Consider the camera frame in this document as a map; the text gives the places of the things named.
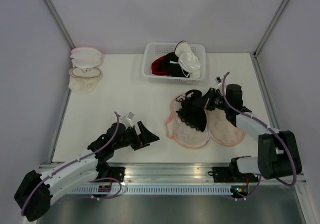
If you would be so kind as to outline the floral mesh laundry bag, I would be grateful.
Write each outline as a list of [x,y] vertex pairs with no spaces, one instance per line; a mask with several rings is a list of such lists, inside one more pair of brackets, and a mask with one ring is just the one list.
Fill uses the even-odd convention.
[[166,136],[187,148],[201,148],[210,139],[232,147],[245,137],[245,131],[233,126],[222,110],[205,111],[192,105],[202,92],[189,90],[171,101],[170,115],[166,121]]

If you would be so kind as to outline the black lace bra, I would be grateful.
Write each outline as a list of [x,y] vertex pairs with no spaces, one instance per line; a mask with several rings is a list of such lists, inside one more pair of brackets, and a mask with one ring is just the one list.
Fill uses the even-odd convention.
[[202,97],[202,92],[197,89],[189,90],[185,95],[178,96],[175,101],[181,104],[181,108],[176,113],[187,126],[204,132],[207,127],[207,115],[203,108],[193,105],[193,102],[200,97]]

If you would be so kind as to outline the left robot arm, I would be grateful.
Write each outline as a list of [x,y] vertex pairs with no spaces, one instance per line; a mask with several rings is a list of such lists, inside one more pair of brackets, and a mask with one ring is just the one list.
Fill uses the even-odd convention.
[[107,161],[118,149],[131,147],[137,151],[159,141],[141,121],[137,126],[126,127],[121,122],[113,123],[108,130],[77,155],[49,171],[28,172],[19,185],[14,200],[21,215],[29,222],[41,218],[50,207],[73,189],[97,180],[114,181],[109,175]]

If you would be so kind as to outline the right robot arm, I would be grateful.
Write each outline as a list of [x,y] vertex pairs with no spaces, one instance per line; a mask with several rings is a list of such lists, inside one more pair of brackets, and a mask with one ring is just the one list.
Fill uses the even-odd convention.
[[256,157],[236,157],[231,160],[229,178],[239,182],[246,174],[255,174],[266,180],[276,179],[284,183],[282,178],[291,176],[292,181],[286,185],[293,186],[302,172],[294,133],[269,127],[255,117],[243,105],[242,93],[240,85],[229,84],[223,86],[222,90],[210,88],[204,96],[193,101],[193,105],[199,108],[223,111],[229,123],[245,131],[257,142]]

